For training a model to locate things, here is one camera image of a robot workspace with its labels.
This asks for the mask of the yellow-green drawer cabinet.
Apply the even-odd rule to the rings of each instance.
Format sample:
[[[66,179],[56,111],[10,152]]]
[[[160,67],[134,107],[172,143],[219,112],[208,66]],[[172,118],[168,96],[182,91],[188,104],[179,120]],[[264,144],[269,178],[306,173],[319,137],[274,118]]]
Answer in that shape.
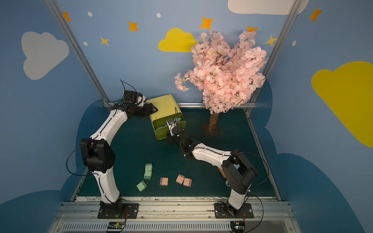
[[[146,103],[152,103],[158,109],[156,113],[150,115],[152,127],[153,121],[156,119],[160,119],[174,114],[181,114],[181,116],[183,116],[183,113],[181,112],[172,94],[149,99],[146,101]]]

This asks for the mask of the green drawer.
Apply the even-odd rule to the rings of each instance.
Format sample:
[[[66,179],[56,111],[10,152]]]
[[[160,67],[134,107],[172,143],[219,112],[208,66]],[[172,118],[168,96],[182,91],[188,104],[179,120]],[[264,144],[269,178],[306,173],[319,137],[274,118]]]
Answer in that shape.
[[[156,119],[156,120],[153,121],[154,134],[155,134],[155,137],[158,141],[167,138],[166,134],[167,134],[167,132],[169,132],[169,127],[167,125],[167,120],[170,119],[170,118],[174,119],[175,117],[180,117],[181,118],[180,122],[176,122],[177,125],[185,128],[186,125],[187,125],[187,122],[184,119],[184,117],[181,116],[181,114],[177,114],[177,115],[174,114],[174,115],[166,116],[166,117]]]

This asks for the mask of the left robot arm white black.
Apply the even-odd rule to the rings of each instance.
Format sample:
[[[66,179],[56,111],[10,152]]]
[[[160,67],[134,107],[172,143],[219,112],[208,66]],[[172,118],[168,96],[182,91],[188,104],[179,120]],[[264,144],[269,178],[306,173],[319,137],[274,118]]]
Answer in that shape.
[[[102,126],[90,137],[80,142],[83,164],[94,175],[103,204],[115,204],[121,200],[116,186],[113,166],[116,161],[111,142],[120,127],[131,116],[147,117],[158,109],[152,104],[116,104]]]

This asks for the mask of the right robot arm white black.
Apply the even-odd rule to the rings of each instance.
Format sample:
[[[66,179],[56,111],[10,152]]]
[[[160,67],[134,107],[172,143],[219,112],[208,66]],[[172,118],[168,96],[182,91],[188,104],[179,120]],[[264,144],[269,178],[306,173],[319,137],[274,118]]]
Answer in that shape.
[[[246,195],[257,176],[257,170],[243,152],[218,150],[192,140],[186,130],[176,124],[169,126],[167,139],[179,147],[183,156],[207,162],[221,169],[231,187],[227,207],[236,212],[242,209]]]

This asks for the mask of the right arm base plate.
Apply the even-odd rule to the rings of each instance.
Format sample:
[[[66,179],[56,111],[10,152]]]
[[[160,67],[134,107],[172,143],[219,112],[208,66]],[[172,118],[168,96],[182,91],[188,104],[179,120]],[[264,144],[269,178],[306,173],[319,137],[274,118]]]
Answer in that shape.
[[[237,210],[234,207],[224,202],[217,202],[214,204],[215,218],[254,218],[252,206],[249,203],[244,203],[243,206]]]

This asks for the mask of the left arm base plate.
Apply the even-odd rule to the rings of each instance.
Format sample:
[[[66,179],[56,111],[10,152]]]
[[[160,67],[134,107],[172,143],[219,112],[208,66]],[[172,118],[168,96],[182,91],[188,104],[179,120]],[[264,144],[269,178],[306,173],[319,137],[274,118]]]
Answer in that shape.
[[[103,203],[97,215],[98,219],[136,219],[139,212],[138,203]]]

